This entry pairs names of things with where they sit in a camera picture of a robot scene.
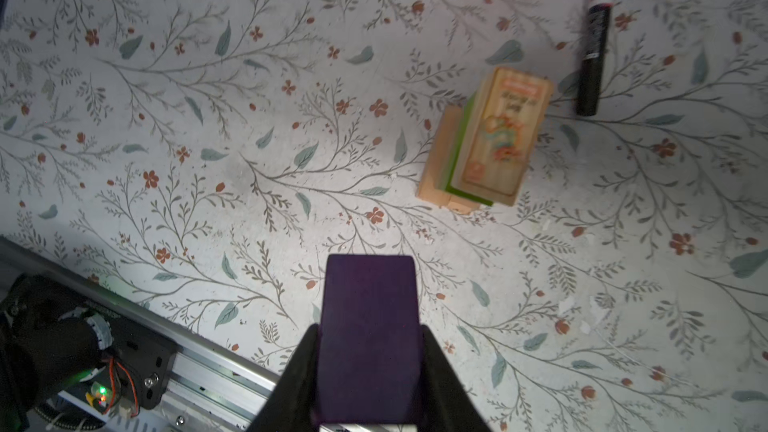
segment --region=black cable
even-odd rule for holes
[[[62,415],[61,410],[56,410],[46,402],[35,407],[34,411],[49,424],[53,424],[54,427],[64,430],[77,430],[81,422],[83,425],[80,427],[80,430],[98,430],[106,425],[106,422],[103,422],[80,409],[77,410],[79,414],[67,412]]]

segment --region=floral tablecloth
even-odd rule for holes
[[[498,430],[762,430],[768,1],[9,0],[2,233],[280,371],[330,253],[408,254]],[[553,96],[515,207],[415,197],[493,65]]]

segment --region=red flower print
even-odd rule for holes
[[[694,246],[690,243],[690,234],[672,234],[672,240],[670,240],[670,247],[675,249],[678,255],[682,255],[686,252],[688,254],[694,253]]]
[[[350,106],[349,100],[347,101],[340,100],[336,103],[336,111],[340,114],[346,114],[346,110],[347,108],[349,108],[349,106]]]
[[[160,264],[165,264],[165,261],[167,261],[170,258],[170,252],[165,250],[165,247],[159,248],[155,254],[155,258],[160,261]]]
[[[182,164],[184,163],[184,160],[189,156],[190,156],[190,151],[187,150],[186,146],[176,151],[176,157],[179,158],[179,162],[181,162]]]
[[[144,171],[144,180],[147,181],[147,183],[144,184],[145,187],[157,188],[160,178],[154,174],[154,170],[150,170],[148,172]]]
[[[264,33],[261,32],[261,27],[254,27],[254,29],[249,32],[250,38],[256,42],[258,39],[262,38],[264,36]]]
[[[287,95],[291,95],[294,90],[296,90],[296,86],[292,86],[290,80],[286,80],[286,84],[283,86],[283,92]]]
[[[654,373],[653,375],[650,376],[650,378],[661,382],[664,380],[665,377],[667,377],[667,371],[663,369],[660,365],[657,365],[656,367],[652,367],[652,369],[654,370]]]
[[[736,174],[739,172],[737,165],[735,165],[733,161],[726,160],[725,158],[722,158],[720,160],[720,168],[727,169],[732,174]]]
[[[85,31],[85,41],[88,42],[88,46],[98,45],[98,31],[96,29],[89,29]]]
[[[581,388],[581,397],[583,397],[584,400],[594,399],[594,395],[595,395],[594,388],[591,385]]]
[[[616,28],[619,30],[626,30],[627,27],[629,27],[629,24],[632,22],[635,22],[637,19],[632,17],[632,14],[621,14],[618,17],[614,19],[614,23],[616,24]]]
[[[374,207],[372,212],[367,212],[366,217],[371,221],[371,224],[378,224],[384,222],[384,212],[380,211],[378,207]]]
[[[387,109],[389,109],[389,106],[381,99],[378,99],[376,103],[371,104],[371,106],[368,108],[368,110],[373,112],[375,117],[385,116]]]
[[[571,330],[571,326],[568,325],[564,319],[560,319],[554,323],[554,330],[558,331],[558,334],[560,335],[566,335],[568,331]]]
[[[411,12],[417,15],[421,15],[421,13],[424,12],[424,3],[420,0],[414,2],[413,5],[411,5]]]
[[[672,157],[674,150],[677,149],[677,144],[669,139],[664,139],[661,144],[654,144],[650,149],[661,158]]]

